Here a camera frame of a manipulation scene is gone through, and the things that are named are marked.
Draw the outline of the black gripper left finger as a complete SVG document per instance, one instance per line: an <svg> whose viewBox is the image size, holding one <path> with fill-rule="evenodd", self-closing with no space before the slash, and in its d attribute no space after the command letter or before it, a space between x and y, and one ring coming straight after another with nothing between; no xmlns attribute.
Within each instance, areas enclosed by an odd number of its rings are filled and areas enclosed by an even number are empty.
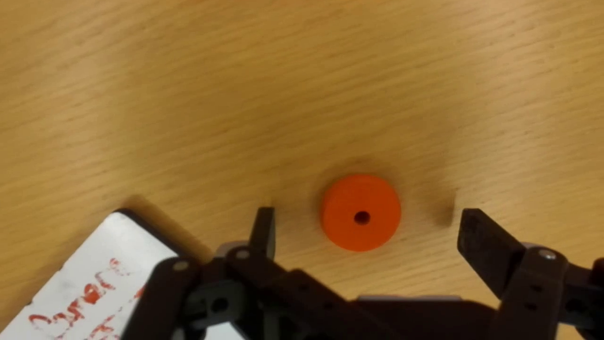
<svg viewBox="0 0 604 340"><path fill-rule="evenodd" d="M276 255L276 212L269 206L257 210L250 249L256 257L272 259Z"/></svg>

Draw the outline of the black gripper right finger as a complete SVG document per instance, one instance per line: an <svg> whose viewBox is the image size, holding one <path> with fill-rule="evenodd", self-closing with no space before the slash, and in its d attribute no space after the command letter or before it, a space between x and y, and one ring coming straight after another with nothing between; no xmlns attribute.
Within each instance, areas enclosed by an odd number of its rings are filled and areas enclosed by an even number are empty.
<svg viewBox="0 0 604 340"><path fill-rule="evenodd" d="M482 282L503 297L527 248L480 208L461 215L457 249Z"/></svg>

